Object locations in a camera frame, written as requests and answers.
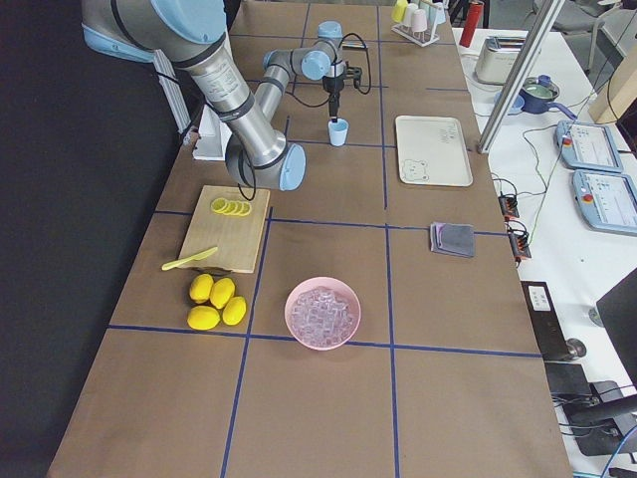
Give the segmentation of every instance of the white tray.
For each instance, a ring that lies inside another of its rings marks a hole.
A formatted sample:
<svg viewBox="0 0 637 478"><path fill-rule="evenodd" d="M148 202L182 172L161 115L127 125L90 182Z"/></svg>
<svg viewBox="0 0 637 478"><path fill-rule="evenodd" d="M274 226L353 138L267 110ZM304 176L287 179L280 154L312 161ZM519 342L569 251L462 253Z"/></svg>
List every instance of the white tray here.
<svg viewBox="0 0 637 478"><path fill-rule="evenodd" d="M398 117L396 140L403 182L439 186L469 186L473 182L457 119Z"/></svg>

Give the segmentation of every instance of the pink bowl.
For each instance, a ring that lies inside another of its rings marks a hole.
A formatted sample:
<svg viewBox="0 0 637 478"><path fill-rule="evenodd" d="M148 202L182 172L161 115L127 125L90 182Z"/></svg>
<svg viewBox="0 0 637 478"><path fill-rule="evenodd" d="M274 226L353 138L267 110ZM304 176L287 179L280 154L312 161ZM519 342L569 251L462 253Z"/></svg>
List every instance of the pink bowl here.
<svg viewBox="0 0 637 478"><path fill-rule="evenodd" d="M300 337L300 335L294 331L292 324L292 309L299 296L305 292L309 292L319 287L331 289L336 294L346 299L348 303L348 311L350 314L353 315L354 318L353 328L347 335L347 337L343 340L339 336L339 331L335 331L335 336L331 338L332 344L328 346L313 346L312 344L308 343L308 341L304 341L303 337ZM313 277L301 282L290 292L290 294L288 295L288 299L286 300L285 314L286 326L288 326L290 334L292 334L292 336L297 339L297 341L299 341L301 344L308 347L309 349L313 349L315 351L330 351L345 344L356 333L358 325L360 324L360 302L358 302L358 298L356 297L354 291L352 291L351 288L347 286L347 284L341 282L339 279L334 279L332 277Z"/></svg>

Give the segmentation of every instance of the yellow knife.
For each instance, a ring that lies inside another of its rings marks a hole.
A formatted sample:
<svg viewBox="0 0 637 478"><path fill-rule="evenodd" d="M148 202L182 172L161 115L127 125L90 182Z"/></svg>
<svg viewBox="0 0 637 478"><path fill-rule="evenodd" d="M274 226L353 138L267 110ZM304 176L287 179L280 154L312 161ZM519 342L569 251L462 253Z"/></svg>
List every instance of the yellow knife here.
<svg viewBox="0 0 637 478"><path fill-rule="evenodd" d="M183 259L177 259L176 261L166 262L163 266L161 266L162 271L169 271L170 269L174 269L175 267L179 267L182 264L190 261L201 261L206 257L212 256L219 249L217 246L211 247L210 249L206 249L205 251L201 251L197 254L193 254L192 256L184 257Z"/></svg>

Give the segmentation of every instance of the bowl of ice cubes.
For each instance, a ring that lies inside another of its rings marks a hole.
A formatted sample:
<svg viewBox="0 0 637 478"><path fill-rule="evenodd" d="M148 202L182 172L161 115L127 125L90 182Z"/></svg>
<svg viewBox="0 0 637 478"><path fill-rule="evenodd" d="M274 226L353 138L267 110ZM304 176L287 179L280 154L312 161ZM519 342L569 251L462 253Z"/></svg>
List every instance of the bowl of ice cubes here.
<svg viewBox="0 0 637 478"><path fill-rule="evenodd" d="M313 277L298 284L286 301L286 325L297 341L330 351L349 341L360 323L360 303L347 284Z"/></svg>

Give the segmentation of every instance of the metal pole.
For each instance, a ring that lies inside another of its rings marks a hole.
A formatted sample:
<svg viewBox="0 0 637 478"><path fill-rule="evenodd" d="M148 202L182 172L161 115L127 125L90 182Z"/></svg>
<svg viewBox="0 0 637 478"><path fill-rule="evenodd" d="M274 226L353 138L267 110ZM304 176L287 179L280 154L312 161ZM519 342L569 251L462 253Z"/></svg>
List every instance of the metal pole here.
<svg viewBox="0 0 637 478"><path fill-rule="evenodd" d="M516 62L507 77L502 95L487 121L482 136L480 136L480 142L478 143L479 152L489 152L489 148L500 129L500 124L520 93L522 83L529 75L531 65L535 57L539 54L539 49L544 42L544 38L546 38L546 35L550 31L563 4L564 0L544 0L544 3L542 3L537 13L535 23L533 23L527 35L525 45L516 58Z"/></svg>

